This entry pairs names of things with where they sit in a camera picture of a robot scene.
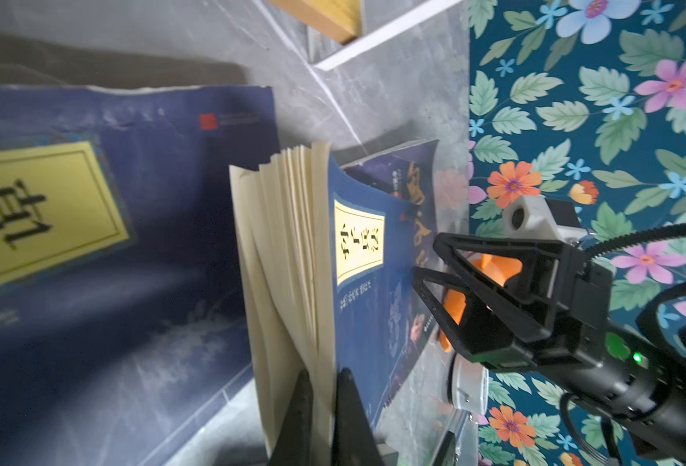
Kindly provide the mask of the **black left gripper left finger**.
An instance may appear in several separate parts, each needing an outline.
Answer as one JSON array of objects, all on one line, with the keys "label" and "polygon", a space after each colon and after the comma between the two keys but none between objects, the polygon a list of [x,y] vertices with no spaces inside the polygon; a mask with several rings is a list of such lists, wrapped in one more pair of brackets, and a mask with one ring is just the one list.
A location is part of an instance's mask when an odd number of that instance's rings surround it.
[{"label": "black left gripper left finger", "polygon": [[306,369],[299,372],[269,466],[307,466],[312,460],[314,390]]}]

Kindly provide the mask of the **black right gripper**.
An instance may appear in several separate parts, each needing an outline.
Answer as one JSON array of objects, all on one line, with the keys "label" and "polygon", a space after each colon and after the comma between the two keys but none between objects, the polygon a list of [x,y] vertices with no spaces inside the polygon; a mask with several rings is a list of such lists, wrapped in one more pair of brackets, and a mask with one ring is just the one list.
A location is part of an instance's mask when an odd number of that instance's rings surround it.
[{"label": "black right gripper", "polygon": [[[500,240],[440,233],[434,250],[460,252],[494,281],[510,303],[501,320],[455,275],[416,267],[413,289],[453,349],[498,372],[587,369],[604,358],[613,274],[559,241]],[[464,298],[454,318],[431,291]]]}]

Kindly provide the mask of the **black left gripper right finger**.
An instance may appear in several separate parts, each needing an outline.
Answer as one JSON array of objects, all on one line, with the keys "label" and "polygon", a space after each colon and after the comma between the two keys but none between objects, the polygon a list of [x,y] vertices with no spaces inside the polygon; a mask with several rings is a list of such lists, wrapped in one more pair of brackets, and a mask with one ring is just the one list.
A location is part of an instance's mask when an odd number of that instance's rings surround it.
[{"label": "black left gripper right finger", "polygon": [[349,368],[337,376],[331,460],[337,466],[385,466]]}]

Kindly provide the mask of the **blue book yellow label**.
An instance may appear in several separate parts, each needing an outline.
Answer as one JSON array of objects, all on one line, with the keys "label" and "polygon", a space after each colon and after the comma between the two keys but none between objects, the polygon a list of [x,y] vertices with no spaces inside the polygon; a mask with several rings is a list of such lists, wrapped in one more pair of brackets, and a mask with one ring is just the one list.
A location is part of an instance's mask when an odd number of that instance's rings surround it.
[{"label": "blue book yellow label", "polygon": [[417,208],[352,178],[327,143],[233,166],[229,177],[267,452],[306,369],[310,465],[331,464],[337,376],[352,371],[374,426],[408,344]]},{"label": "blue book yellow label", "polygon": [[160,465],[252,374],[229,170],[268,87],[0,85],[0,465]]}]

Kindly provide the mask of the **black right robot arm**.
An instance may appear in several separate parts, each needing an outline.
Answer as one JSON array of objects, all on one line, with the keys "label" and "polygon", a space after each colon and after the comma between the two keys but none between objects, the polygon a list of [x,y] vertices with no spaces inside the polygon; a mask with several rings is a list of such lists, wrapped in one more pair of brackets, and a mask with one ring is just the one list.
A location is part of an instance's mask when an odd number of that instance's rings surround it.
[{"label": "black right robot arm", "polygon": [[439,234],[446,272],[413,287],[455,351],[494,373],[537,373],[630,433],[641,458],[686,463],[686,359],[609,318],[612,273],[558,241]]}]

